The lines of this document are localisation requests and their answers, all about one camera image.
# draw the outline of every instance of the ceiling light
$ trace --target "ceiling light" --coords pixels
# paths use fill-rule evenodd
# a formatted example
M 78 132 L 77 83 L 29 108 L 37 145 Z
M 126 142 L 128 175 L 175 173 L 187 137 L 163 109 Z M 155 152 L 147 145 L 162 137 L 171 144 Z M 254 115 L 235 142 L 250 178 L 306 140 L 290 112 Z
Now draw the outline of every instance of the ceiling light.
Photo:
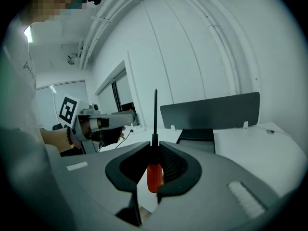
M 24 31 L 24 34 L 28 38 L 28 43 L 32 43 L 32 35 L 31 35 L 31 26 L 28 26 L 27 29 Z

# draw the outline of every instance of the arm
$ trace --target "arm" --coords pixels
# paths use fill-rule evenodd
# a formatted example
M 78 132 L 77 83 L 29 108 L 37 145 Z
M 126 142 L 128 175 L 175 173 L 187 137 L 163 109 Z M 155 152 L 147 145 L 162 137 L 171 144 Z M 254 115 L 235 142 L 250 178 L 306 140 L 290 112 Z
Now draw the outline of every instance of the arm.
M 82 124 L 82 132 L 86 136 L 90 132 L 90 124 L 89 122 L 86 122 Z M 48 131 L 45 129 L 40 129 L 40 133 L 42 135 L 42 138 L 44 140 L 45 144 L 50 144 L 58 148 L 58 151 L 64 152 L 67 150 L 70 150 L 72 147 L 68 142 L 67 134 L 66 134 L 66 128 L 62 128 L 59 130 L 54 130 L 54 131 Z M 79 144 L 79 142 L 74 138 L 73 134 L 71 133 L 71 139 L 74 143 L 74 145 Z
M 62 128 L 55 131 L 47 131 L 45 129 L 40 129 L 40 133 L 45 144 L 54 145 L 58 148 L 58 151 L 64 152 L 71 149 L 71 145 L 68 142 L 66 136 L 66 128 Z

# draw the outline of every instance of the black cable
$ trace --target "black cable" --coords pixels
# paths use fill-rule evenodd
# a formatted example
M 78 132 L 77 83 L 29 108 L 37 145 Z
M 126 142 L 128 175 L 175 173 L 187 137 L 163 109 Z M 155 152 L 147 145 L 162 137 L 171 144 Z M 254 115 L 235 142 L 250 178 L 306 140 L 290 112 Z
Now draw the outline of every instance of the black cable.
M 122 144 L 122 143 L 129 137 L 130 133 L 132 133 L 133 131 L 134 131 L 134 130 L 131 129 L 131 130 L 129 131 L 128 136 L 127 136 L 120 144 Z

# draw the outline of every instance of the white wall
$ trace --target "white wall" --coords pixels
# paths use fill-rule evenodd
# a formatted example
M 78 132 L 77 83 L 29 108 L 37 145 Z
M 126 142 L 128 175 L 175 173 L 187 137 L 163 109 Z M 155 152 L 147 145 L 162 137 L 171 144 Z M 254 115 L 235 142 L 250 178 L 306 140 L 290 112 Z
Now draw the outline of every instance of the white wall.
M 99 105 L 94 95 L 93 78 L 90 70 L 79 70 L 76 65 L 68 64 L 67 55 L 76 51 L 75 45 L 32 46 L 31 59 L 36 67 L 37 88 L 69 81 L 84 80 L 88 100 Z
M 109 84 L 98 96 L 101 105 L 101 113 L 111 115 L 118 112 L 114 92 Z
M 213 4 L 199 1 L 230 45 L 241 93 L 251 92 L 240 41 Z M 261 82 L 260 123 L 275 122 L 308 154 L 308 54 L 296 21 L 280 0 L 219 1 L 239 22 L 256 56 Z M 94 89 L 124 59 L 133 100 L 140 103 L 148 127 L 153 125 L 155 88 L 159 106 L 230 94 L 217 46 L 185 0 L 143 0 L 143 5 L 131 10 L 96 52 Z M 163 127 L 160 116 L 158 126 Z
M 244 29 L 256 55 L 261 123 L 273 121 L 308 155 L 308 51 L 281 0 L 220 0 Z
M 127 75 L 125 75 L 116 82 L 116 87 L 119 93 L 119 99 L 121 101 L 121 105 L 133 102 Z
M 230 93 L 216 44 L 185 0 L 143 0 L 93 58 L 96 89 L 125 60 L 134 103 L 140 101 L 136 110 L 146 127 L 153 126 L 155 88 L 158 106 Z M 160 112 L 158 127 L 164 127 Z

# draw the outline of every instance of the white pipe on ceiling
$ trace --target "white pipe on ceiling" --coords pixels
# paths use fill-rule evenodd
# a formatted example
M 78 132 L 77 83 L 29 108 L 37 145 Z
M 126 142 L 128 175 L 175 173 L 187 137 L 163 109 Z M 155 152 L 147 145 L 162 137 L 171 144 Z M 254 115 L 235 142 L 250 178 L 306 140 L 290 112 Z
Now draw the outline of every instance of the white pipe on ceiling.
M 252 85 L 252 91 L 259 92 L 261 94 L 261 80 L 260 80 L 260 73 L 259 68 L 257 65 L 256 56 L 254 51 L 249 43 L 247 35 L 245 34 L 244 30 L 242 29 L 238 20 L 234 17 L 234 15 L 227 9 L 225 5 L 219 0 L 208 0 L 210 1 L 226 18 L 232 29 L 234 30 L 244 52 L 244 55 L 247 60 L 248 69 L 250 73 L 250 80 Z M 259 111 L 259 119 L 261 116 L 261 104 L 260 104 L 260 111 Z
M 121 12 L 129 3 L 131 3 L 134 0 L 119 0 L 113 7 L 112 9 L 108 12 L 108 14 L 105 16 L 105 19 L 112 21 L 113 18 L 115 18 L 119 12 Z M 101 24 L 98 29 L 96 30 L 96 33 L 94 35 L 94 37 L 92 38 L 92 42 L 89 46 L 89 50 L 87 52 L 86 55 L 86 60 L 83 64 L 83 68 L 85 69 L 87 67 L 89 58 L 94 50 L 94 47 L 98 41 L 98 39 L 100 38 L 100 36 L 102 35 L 103 31 L 105 30 L 105 28 L 108 26 L 109 24 Z
M 114 1 L 115 1 L 115 0 L 106 0 L 106 2 L 105 2 L 105 3 L 101 6 L 101 8 L 97 11 L 96 17 L 97 17 L 97 18 L 100 18 L 100 17 L 107 11 L 107 9 L 109 9 L 109 7 L 111 6 L 111 4 L 112 4 Z M 99 22 L 100 22 L 99 20 L 94 20 L 94 21 L 92 22 L 92 25 L 91 25 L 90 29 L 89 29 L 89 32 L 88 32 L 88 34 L 87 34 L 85 43 L 84 43 L 84 45 L 83 45 L 83 50 L 82 50 L 82 54 L 81 54 L 81 58 L 80 58 L 80 63 L 79 63 L 79 69 L 82 68 L 82 65 L 83 65 L 85 56 L 87 55 L 87 51 L 88 51 L 88 47 L 89 47 L 90 40 L 92 39 L 94 30 L 95 30 L 95 28 L 96 28 L 96 26 L 97 26 L 97 24 L 98 24 Z
M 226 40 L 225 35 L 223 34 L 223 32 L 221 31 L 220 27 L 218 26 L 218 23 L 215 21 L 215 19 L 211 16 L 211 14 L 209 13 L 209 11 L 205 8 L 204 5 L 202 5 L 202 7 L 200 7 L 200 9 L 203 11 L 203 13 L 207 16 L 207 18 L 209 19 L 209 21 L 212 23 L 212 25 L 214 25 L 214 29 L 217 31 L 222 44 L 227 52 L 231 67 L 232 67 L 232 72 L 233 72 L 233 76 L 234 76 L 234 80 L 235 80 L 235 85 L 236 85 L 236 90 L 237 90 L 237 94 L 241 93 L 241 88 L 240 88 L 240 80 L 239 80 L 239 75 L 238 75 L 238 70 L 235 64 L 235 60 L 231 51 L 231 48 L 228 44 L 228 41 Z
M 230 86 L 230 95 L 236 95 L 240 93 L 240 90 L 237 90 L 237 86 L 239 84 L 236 84 L 236 80 L 238 79 L 238 73 L 237 71 L 234 71 L 229 56 L 227 54 L 227 51 L 225 49 L 225 46 L 218 34 L 218 32 L 215 30 L 214 26 L 217 24 L 212 24 L 212 22 L 209 20 L 209 17 L 211 17 L 211 20 L 214 21 L 213 17 L 210 15 L 210 13 L 204 8 L 204 6 L 198 1 L 198 0 L 186 0 L 199 14 L 203 22 L 206 24 L 207 28 L 209 29 L 215 43 L 217 44 L 220 56 L 222 58 L 222 61 L 225 66 L 225 70 L 227 73 L 227 79 Z

